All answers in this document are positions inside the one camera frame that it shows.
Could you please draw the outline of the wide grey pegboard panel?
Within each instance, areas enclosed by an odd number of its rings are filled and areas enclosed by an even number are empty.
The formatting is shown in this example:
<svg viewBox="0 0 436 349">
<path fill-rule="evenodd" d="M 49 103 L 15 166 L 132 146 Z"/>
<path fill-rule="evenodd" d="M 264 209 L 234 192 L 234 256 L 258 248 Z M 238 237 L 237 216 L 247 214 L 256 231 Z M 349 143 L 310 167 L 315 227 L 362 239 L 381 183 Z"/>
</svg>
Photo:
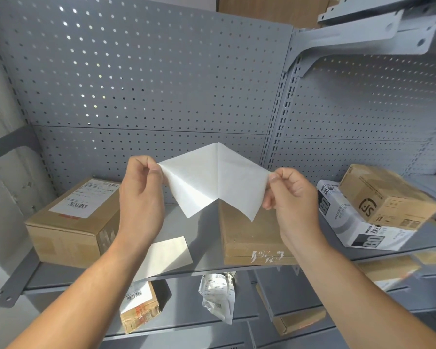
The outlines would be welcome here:
<svg viewBox="0 0 436 349">
<path fill-rule="evenodd" d="M 217 142 L 261 165 L 293 30 L 148 0 L 0 0 L 0 61 L 63 194 Z"/>
</svg>

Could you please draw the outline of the narrow grey pegboard panel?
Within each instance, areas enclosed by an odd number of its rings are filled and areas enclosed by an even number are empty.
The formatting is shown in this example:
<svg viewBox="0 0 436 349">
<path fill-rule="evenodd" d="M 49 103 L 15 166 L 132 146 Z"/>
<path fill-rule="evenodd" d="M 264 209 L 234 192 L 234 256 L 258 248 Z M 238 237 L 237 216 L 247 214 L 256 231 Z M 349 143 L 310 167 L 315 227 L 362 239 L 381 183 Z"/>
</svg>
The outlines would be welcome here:
<svg viewBox="0 0 436 349">
<path fill-rule="evenodd" d="M 436 173 L 436 55 L 332 55 L 297 77 L 273 170 L 340 181 L 351 164 Z"/>
</svg>

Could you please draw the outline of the plain taped cardboard box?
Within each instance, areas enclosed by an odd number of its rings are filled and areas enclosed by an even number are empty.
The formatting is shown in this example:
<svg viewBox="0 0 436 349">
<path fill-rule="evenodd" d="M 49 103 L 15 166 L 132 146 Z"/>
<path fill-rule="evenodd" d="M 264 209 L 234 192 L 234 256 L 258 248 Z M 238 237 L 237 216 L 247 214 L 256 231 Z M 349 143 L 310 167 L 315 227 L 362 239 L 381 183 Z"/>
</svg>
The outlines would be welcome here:
<svg viewBox="0 0 436 349">
<path fill-rule="evenodd" d="M 224 264 L 233 266 L 297 265 L 281 239 L 275 210 L 261 208 L 253 221 L 218 201 Z"/>
</svg>

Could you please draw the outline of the person's left forearm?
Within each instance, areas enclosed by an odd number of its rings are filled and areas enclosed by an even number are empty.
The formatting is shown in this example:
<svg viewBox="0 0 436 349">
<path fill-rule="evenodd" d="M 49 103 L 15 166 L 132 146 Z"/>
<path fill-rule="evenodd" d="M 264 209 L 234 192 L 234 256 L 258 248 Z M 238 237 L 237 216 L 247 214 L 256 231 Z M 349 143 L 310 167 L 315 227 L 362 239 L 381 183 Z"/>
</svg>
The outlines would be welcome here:
<svg viewBox="0 0 436 349">
<path fill-rule="evenodd" d="M 119 233 L 6 349 L 97 349 L 155 238 Z"/>
</svg>

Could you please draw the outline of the white and grey printed box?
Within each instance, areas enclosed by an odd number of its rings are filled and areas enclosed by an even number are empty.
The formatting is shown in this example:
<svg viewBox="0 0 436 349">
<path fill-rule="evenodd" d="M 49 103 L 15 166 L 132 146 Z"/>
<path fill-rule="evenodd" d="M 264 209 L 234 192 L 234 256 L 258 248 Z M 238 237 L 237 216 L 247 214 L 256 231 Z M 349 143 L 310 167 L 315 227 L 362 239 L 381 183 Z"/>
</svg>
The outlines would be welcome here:
<svg viewBox="0 0 436 349">
<path fill-rule="evenodd" d="M 339 190 L 339 183 L 319 180 L 319 211 L 345 247 L 399 251 L 417 232 L 366 222 Z"/>
</svg>

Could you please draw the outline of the crumpled white parcel bag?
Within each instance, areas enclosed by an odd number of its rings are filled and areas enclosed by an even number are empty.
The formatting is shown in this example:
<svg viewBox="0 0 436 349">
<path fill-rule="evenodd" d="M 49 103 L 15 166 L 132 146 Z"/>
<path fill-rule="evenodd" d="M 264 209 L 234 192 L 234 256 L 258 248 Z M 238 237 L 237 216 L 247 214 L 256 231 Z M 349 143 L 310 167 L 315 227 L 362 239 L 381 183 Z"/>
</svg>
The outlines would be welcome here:
<svg viewBox="0 0 436 349">
<path fill-rule="evenodd" d="M 222 322 L 231 325 L 235 304 L 235 272 L 203 275 L 198 292 L 202 295 L 202 306 Z"/>
</svg>

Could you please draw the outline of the person's left hand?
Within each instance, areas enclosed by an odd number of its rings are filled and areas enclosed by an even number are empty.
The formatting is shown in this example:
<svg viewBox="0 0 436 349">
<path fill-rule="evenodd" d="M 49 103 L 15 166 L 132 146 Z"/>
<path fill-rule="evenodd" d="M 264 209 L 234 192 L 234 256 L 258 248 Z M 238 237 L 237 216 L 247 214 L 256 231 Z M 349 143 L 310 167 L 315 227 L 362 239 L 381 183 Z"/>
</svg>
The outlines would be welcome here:
<svg viewBox="0 0 436 349">
<path fill-rule="evenodd" d="M 157 237 L 164 222 L 162 174 L 130 174 L 130 158 L 122 180 L 117 240 L 140 251 Z"/>
</svg>

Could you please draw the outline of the grey slotted upright post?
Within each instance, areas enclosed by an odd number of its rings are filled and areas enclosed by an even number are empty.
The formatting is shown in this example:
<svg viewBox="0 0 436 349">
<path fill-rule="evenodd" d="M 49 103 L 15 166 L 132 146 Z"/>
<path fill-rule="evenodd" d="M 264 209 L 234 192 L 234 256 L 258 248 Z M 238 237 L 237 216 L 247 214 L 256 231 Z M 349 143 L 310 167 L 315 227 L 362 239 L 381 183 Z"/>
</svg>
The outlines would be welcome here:
<svg viewBox="0 0 436 349">
<path fill-rule="evenodd" d="M 285 128 L 286 117 L 291 109 L 292 96 L 297 86 L 299 63 L 300 58 L 297 57 L 289 69 L 282 72 L 278 82 L 269 126 L 259 161 L 259 165 L 269 171 L 274 169 L 273 162 L 279 146 L 279 140 Z"/>
</svg>

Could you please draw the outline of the white paper sheet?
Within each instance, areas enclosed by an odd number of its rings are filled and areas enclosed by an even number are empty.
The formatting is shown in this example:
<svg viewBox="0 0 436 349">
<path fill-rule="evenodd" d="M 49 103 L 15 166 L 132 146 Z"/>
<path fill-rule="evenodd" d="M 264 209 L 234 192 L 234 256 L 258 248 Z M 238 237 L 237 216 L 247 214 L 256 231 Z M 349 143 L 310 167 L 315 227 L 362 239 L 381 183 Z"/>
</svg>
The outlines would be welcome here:
<svg viewBox="0 0 436 349">
<path fill-rule="evenodd" d="M 190 218 L 220 199 L 253 221 L 270 172 L 214 143 L 159 163 L 177 204 Z"/>
</svg>

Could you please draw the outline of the cardboard box with black print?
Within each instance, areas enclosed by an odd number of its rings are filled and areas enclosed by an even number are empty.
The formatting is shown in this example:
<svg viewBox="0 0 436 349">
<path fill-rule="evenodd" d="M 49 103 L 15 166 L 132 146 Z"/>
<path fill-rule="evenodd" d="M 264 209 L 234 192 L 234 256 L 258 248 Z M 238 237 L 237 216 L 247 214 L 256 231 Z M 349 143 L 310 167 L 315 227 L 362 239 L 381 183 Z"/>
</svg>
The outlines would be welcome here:
<svg viewBox="0 0 436 349">
<path fill-rule="evenodd" d="M 379 166 L 351 164 L 339 190 L 368 223 L 416 231 L 436 215 L 436 200 Z"/>
</svg>

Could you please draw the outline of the small torn labelled cardboard box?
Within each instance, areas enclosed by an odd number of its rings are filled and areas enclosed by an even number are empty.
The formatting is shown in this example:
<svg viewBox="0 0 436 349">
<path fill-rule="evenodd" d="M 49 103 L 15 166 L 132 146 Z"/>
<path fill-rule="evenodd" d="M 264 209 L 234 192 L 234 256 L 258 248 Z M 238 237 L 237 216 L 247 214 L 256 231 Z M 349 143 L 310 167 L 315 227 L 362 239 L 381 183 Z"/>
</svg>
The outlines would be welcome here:
<svg viewBox="0 0 436 349">
<path fill-rule="evenodd" d="M 134 281 L 119 308 L 125 334 L 131 334 L 162 312 L 150 281 Z"/>
</svg>

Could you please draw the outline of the person's right hand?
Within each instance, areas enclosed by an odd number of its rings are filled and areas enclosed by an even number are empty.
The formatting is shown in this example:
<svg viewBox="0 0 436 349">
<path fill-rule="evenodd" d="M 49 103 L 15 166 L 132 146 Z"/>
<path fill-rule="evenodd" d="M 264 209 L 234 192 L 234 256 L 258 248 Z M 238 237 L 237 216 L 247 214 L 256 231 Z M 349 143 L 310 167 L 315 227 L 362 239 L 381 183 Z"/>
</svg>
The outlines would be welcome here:
<svg viewBox="0 0 436 349">
<path fill-rule="evenodd" d="M 298 170 L 294 184 L 268 181 L 262 208 L 276 211 L 281 238 L 294 255 L 328 248 L 319 224 L 317 190 Z"/>
</svg>

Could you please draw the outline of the grey metal shelf bracket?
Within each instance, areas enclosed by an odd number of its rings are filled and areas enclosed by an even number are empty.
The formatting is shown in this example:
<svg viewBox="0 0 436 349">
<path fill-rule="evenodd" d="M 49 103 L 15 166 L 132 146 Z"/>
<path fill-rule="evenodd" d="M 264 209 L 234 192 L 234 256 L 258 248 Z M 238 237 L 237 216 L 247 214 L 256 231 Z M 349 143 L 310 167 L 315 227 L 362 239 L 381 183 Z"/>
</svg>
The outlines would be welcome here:
<svg viewBox="0 0 436 349">
<path fill-rule="evenodd" d="M 295 29 L 284 72 L 303 77 L 333 54 L 436 54 L 436 0 L 340 0 L 318 17 L 318 29 Z"/>
</svg>

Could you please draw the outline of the brown wooden board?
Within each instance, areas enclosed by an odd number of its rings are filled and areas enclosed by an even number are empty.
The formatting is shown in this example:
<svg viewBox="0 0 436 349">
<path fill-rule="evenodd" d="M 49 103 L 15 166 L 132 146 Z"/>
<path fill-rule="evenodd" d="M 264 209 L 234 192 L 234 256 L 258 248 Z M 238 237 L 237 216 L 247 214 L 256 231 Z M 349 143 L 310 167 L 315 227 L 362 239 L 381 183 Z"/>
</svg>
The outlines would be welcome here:
<svg viewBox="0 0 436 349">
<path fill-rule="evenodd" d="M 217 0 L 218 12 L 295 28 L 319 28 L 318 16 L 340 0 Z"/>
</svg>

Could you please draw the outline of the brown cardboard parcel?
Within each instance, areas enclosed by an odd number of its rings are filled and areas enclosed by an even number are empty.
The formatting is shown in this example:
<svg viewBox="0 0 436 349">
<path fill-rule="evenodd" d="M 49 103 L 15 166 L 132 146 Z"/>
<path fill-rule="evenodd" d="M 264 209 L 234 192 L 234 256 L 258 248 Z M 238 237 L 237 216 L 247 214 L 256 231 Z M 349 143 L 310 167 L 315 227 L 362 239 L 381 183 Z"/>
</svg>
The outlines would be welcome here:
<svg viewBox="0 0 436 349">
<path fill-rule="evenodd" d="M 385 292 L 421 269 L 421 265 L 407 255 L 361 262 L 357 266 Z"/>
</svg>

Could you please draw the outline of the cardboard box with white label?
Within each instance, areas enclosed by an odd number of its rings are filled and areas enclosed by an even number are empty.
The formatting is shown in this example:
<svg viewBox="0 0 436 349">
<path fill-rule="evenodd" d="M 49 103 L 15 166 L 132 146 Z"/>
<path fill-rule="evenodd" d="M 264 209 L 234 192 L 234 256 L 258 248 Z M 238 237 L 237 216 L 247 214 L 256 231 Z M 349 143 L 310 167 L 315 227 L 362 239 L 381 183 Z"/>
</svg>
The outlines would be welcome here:
<svg viewBox="0 0 436 349">
<path fill-rule="evenodd" d="M 82 269 L 98 260 L 118 233 L 120 185 L 87 178 L 29 217 L 39 260 Z"/>
</svg>

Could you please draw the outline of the flat brown cardboard box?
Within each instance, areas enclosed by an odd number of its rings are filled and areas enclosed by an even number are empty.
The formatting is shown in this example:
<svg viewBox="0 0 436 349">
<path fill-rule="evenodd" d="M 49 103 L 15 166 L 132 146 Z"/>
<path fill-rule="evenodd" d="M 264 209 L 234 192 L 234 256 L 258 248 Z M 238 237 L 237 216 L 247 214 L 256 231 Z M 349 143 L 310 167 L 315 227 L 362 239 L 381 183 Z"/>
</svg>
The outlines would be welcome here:
<svg viewBox="0 0 436 349">
<path fill-rule="evenodd" d="M 257 283 L 254 284 L 254 294 L 255 298 L 259 297 L 259 300 L 256 300 L 258 319 L 249 322 L 248 327 L 251 337 L 260 345 L 264 342 L 276 342 L 334 327 L 324 307 L 306 309 L 292 315 L 272 317 L 269 305 Z"/>
</svg>

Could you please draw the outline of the cream paper slip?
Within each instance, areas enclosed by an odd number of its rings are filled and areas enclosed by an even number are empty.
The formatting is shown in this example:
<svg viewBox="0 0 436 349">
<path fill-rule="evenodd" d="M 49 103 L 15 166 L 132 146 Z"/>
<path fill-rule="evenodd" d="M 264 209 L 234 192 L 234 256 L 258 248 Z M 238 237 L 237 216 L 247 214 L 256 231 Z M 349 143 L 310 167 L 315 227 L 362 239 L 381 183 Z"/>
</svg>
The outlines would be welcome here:
<svg viewBox="0 0 436 349">
<path fill-rule="evenodd" d="M 184 236 L 153 243 L 134 275 L 133 281 L 158 276 L 193 263 Z"/>
</svg>

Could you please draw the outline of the grey metal shelf board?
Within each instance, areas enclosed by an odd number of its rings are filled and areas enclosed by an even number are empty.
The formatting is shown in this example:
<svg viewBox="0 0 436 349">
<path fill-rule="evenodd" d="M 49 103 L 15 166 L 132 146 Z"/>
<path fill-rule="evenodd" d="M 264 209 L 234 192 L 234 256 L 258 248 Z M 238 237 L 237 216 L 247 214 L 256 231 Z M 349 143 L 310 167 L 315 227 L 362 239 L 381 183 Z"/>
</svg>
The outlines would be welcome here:
<svg viewBox="0 0 436 349">
<path fill-rule="evenodd" d="M 427 222 L 398 252 L 367 248 L 347 248 L 319 213 L 320 227 L 331 246 L 353 261 L 380 259 L 436 249 L 436 223 Z M 156 242 L 184 236 L 192 264 L 151 277 L 151 280 L 198 276 L 229 270 L 251 270 L 257 265 L 226 265 L 223 260 L 218 203 L 214 202 L 191 218 L 186 218 L 177 205 L 166 205 L 166 218 Z M 23 258 L 0 289 L 0 308 L 12 308 L 23 294 L 59 292 L 68 288 L 84 271 L 81 268 L 39 261 L 34 248 Z"/>
</svg>

